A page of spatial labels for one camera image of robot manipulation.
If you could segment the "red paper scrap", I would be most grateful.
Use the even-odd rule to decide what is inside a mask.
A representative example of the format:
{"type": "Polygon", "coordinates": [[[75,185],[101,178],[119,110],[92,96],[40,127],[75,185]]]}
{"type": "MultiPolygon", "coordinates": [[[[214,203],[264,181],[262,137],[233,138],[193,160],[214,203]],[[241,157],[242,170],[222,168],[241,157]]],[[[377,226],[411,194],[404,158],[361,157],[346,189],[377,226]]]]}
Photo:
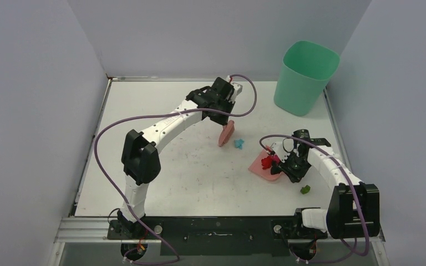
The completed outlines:
{"type": "Polygon", "coordinates": [[[274,162],[272,156],[267,156],[261,159],[261,166],[263,170],[269,169],[272,167],[272,163],[274,162]]]}

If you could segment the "pink hand brush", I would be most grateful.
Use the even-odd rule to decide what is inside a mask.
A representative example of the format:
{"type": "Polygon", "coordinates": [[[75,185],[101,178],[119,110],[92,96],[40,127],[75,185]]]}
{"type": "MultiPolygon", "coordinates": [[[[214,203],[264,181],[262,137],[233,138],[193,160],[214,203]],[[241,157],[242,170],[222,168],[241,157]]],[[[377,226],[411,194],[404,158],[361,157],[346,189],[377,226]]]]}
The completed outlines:
{"type": "Polygon", "coordinates": [[[218,146],[223,147],[226,145],[235,131],[235,122],[229,120],[226,125],[222,127],[222,132],[219,136],[218,146]]]}

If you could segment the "pink plastic dustpan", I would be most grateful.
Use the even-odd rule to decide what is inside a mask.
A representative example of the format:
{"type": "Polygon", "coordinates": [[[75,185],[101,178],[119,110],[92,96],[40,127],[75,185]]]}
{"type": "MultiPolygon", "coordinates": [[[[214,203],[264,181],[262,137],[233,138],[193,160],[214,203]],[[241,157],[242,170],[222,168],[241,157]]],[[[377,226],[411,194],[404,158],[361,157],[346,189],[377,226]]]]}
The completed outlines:
{"type": "Polygon", "coordinates": [[[255,158],[253,163],[248,167],[248,170],[254,175],[261,177],[262,179],[270,182],[277,181],[283,173],[272,174],[271,168],[264,169],[262,162],[270,162],[268,159],[268,153],[266,150],[262,150],[259,155],[255,158]]]}

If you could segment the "teal paper scrap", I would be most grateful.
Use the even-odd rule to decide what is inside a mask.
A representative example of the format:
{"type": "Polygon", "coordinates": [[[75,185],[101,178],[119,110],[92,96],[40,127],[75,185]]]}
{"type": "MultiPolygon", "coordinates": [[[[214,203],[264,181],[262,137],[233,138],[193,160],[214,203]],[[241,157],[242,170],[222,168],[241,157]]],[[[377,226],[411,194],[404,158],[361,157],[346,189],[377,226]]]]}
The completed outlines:
{"type": "Polygon", "coordinates": [[[234,147],[236,149],[242,150],[243,149],[243,145],[244,145],[244,140],[243,139],[236,139],[236,140],[234,140],[234,147]]]}

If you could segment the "black paper scrap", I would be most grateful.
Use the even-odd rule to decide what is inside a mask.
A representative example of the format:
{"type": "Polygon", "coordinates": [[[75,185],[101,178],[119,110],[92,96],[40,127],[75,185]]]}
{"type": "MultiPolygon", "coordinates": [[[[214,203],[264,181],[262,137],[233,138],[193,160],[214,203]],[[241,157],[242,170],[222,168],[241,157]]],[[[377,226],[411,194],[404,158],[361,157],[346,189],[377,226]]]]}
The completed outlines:
{"type": "Polygon", "coordinates": [[[282,172],[279,165],[272,165],[270,168],[270,174],[271,175],[279,175],[282,172]]]}

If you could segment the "magenta paper scrap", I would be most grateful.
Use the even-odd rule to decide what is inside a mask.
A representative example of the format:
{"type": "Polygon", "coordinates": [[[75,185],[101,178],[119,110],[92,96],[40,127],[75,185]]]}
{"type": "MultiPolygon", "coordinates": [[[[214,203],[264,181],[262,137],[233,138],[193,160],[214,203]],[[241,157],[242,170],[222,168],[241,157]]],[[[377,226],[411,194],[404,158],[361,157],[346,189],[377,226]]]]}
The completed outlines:
{"type": "Polygon", "coordinates": [[[280,158],[277,155],[271,156],[271,160],[273,162],[275,162],[275,163],[280,163],[281,162],[280,158]]]}

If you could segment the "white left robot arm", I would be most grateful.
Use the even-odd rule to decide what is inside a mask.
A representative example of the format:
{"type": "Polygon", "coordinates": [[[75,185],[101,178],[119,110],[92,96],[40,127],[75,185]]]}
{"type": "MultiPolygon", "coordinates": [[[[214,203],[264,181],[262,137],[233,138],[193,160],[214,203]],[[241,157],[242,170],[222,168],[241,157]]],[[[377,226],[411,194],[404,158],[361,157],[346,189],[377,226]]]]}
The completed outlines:
{"type": "Polygon", "coordinates": [[[229,114],[241,92],[242,85],[217,78],[211,86],[189,92],[171,116],[143,131],[127,133],[121,162],[126,174],[128,202],[123,204],[118,215],[123,221],[121,230],[127,237],[134,239],[143,232],[143,223],[138,218],[145,216],[148,184],[160,173],[159,155],[164,147],[188,127],[206,118],[222,126],[219,146],[227,143],[234,131],[229,114]]]}

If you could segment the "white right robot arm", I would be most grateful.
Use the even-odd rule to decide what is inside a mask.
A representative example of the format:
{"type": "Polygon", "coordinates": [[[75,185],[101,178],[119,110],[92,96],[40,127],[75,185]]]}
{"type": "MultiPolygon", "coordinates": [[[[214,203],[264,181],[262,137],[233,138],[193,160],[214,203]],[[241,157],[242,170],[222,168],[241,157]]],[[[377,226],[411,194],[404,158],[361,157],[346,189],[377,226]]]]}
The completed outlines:
{"type": "Polygon", "coordinates": [[[381,230],[379,220],[379,189],[356,177],[336,157],[325,138],[311,138],[306,129],[296,130],[293,146],[275,142],[271,173],[284,173],[292,183],[299,183],[314,168],[331,189],[328,208],[306,207],[296,209],[298,218],[292,221],[292,232],[300,238],[313,229],[330,234],[332,238],[375,237],[381,230]]]}

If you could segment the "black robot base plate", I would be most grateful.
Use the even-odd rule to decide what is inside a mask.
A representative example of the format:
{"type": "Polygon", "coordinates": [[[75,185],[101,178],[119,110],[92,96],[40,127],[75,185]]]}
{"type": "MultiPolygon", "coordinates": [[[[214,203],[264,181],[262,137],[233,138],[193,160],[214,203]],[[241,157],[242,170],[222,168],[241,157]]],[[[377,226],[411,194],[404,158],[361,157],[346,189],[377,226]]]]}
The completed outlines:
{"type": "Polygon", "coordinates": [[[117,219],[110,221],[107,238],[124,241],[150,241],[163,237],[179,255],[253,255],[288,256],[288,242],[304,249],[327,233],[301,225],[295,216],[238,217],[160,217],[146,216],[141,224],[129,226],[117,219]]]}

